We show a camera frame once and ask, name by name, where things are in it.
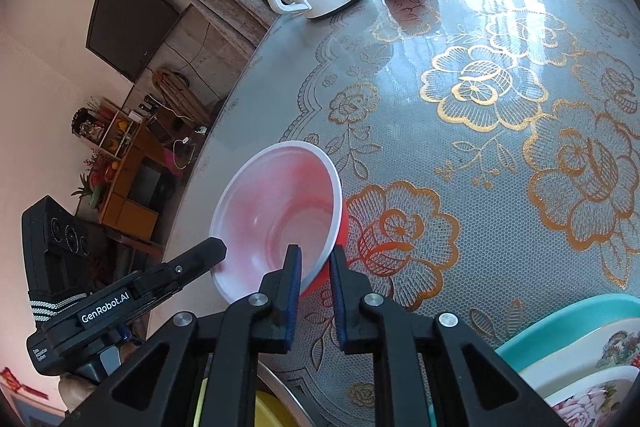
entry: metal screw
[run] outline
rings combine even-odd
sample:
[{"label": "metal screw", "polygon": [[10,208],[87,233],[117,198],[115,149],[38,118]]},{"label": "metal screw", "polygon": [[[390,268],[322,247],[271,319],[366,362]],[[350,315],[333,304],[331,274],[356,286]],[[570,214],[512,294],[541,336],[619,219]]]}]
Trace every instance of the metal screw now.
[{"label": "metal screw", "polygon": [[365,304],[369,306],[380,306],[384,300],[385,298],[379,293],[367,293],[364,296]]},{"label": "metal screw", "polygon": [[188,326],[193,322],[193,315],[190,312],[180,312],[174,315],[174,324],[179,328]]},{"label": "metal screw", "polygon": [[458,318],[453,313],[443,313],[438,317],[438,322],[445,328],[452,328],[458,325]]},{"label": "metal screw", "polygon": [[269,302],[269,298],[264,293],[253,293],[249,295],[249,304],[251,306],[264,306]]}]

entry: teal plate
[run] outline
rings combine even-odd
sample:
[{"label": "teal plate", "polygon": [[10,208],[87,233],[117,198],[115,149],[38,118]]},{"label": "teal plate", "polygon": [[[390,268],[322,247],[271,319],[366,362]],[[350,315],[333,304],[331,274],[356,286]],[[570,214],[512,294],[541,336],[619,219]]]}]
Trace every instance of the teal plate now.
[{"label": "teal plate", "polygon": [[[536,322],[495,350],[518,373],[612,322],[640,317],[640,299],[610,293],[571,304]],[[431,422],[436,425],[433,406]]]}]

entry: stack of plates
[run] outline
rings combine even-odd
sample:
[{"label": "stack of plates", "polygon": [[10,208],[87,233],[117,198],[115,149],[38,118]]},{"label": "stack of plates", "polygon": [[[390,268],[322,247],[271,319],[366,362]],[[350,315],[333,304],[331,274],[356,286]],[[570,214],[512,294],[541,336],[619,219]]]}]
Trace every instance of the stack of plates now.
[{"label": "stack of plates", "polygon": [[603,295],[549,315],[497,349],[568,425],[606,427],[640,367],[640,300]]},{"label": "stack of plates", "polygon": [[[315,427],[296,396],[260,361],[257,376],[271,393],[257,391],[255,394],[255,427]],[[207,380],[205,378],[200,386],[193,427],[200,427]]]}]

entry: table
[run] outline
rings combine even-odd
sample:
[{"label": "table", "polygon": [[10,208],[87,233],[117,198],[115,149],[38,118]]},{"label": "table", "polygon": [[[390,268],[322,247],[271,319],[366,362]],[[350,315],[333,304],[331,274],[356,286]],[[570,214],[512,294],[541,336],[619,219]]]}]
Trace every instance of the table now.
[{"label": "table", "polygon": [[[280,17],[204,147],[168,258],[207,237],[248,158],[298,139],[340,171],[351,267],[409,310],[454,312],[498,346],[579,299],[640,294],[639,20],[632,0],[360,0]],[[224,307],[206,275],[151,329]],[[325,284],[300,302],[292,353],[264,362],[336,425],[372,425],[370,358],[336,344]]]},{"label": "table", "polygon": [[143,122],[138,126],[127,152],[120,160],[120,166],[100,208],[99,222],[132,237],[149,241],[158,220],[158,213],[128,198],[133,181],[145,158],[168,168],[162,144]]}]

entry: wooden cabinet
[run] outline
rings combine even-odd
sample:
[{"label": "wooden cabinet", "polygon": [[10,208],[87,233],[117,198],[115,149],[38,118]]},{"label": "wooden cabinet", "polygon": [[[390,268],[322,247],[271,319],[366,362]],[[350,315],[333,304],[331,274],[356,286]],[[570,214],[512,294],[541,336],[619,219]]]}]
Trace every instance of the wooden cabinet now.
[{"label": "wooden cabinet", "polygon": [[100,222],[122,233],[149,241],[158,213],[129,200],[131,187],[145,158],[166,167],[164,147],[144,124],[136,129],[132,141],[120,161],[109,192],[100,210]]},{"label": "wooden cabinet", "polygon": [[157,212],[135,201],[125,200],[115,228],[133,237],[149,241],[157,219]]},{"label": "wooden cabinet", "polygon": [[107,202],[108,204],[105,204],[102,210],[100,222],[112,229],[117,229],[118,218],[120,217],[120,212],[126,199],[126,197],[112,194]]},{"label": "wooden cabinet", "polygon": [[127,197],[144,157],[145,153],[137,147],[132,147],[127,153],[127,160],[122,162],[112,182],[115,194]]}]

